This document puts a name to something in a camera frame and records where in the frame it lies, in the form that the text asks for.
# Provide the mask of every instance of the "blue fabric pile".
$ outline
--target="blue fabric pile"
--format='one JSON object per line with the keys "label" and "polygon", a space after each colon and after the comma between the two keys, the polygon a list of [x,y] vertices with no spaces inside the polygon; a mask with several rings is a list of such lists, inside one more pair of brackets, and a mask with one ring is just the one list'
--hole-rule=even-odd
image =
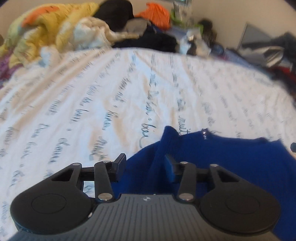
{"label": "blue fabric pile", "polygon": [[[271,193],[281,205],[281,217],[274,234],[283,241],[296,239],[296,161],[280,141],[216,136],[206,130],[180,136],[167,126],[161,140],[145,147],[127,161],[119,183],[113,183],[115,195],[175,194],[178,184],[168,182],[164,156],[208,168],[215,163]],[[197,196],[206,193],[204,184],[197,185]]]}

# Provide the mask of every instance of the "orange bag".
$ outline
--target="orange bag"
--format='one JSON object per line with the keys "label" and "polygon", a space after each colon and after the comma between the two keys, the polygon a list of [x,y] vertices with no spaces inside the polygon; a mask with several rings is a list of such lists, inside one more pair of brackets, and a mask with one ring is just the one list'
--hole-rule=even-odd
{"label": "orange bag", "polygon": [[170,28],[170,13],[163,6],[157,3],[146,3],[147,9],[140,12],[135,17],[149,19],[153,24],[162,30]]}

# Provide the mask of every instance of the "yellow comforter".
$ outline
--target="yellow comforter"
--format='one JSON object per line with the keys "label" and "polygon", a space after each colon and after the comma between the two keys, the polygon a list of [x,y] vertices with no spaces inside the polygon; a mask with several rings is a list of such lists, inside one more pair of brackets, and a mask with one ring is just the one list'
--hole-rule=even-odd
{"label": "yellow comforter", "polygon": [[0,47],[0,57],[13,50],[9,68],[24,66],[39,56],[39,49],[54,44],[62,52],[73,37],[73,29],[80,19],[92,16],[96,3],[44,4],[34,8],[9,27],[7,38]]}

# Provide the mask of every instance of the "beige wall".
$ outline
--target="beige wall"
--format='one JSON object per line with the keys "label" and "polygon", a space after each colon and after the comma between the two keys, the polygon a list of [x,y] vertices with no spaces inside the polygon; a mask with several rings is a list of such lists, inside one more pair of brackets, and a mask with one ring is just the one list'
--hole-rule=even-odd
{"label": "beige wall", "polygon": [[[290,31],[296,35],[296,11],[284,0],[193,0],[196,20],[207,17],[218,33],[217,41],[237,47],[245,24],[252,23],[275,37]],[[0,8],[0,34],[6,35],[9,24],[23,12],[44,3],[82,3],[86,0],[8,0]],[[147,0],[131,0],[134,13],[146,9]],[[155,1],[168,10],[173,4]]]}

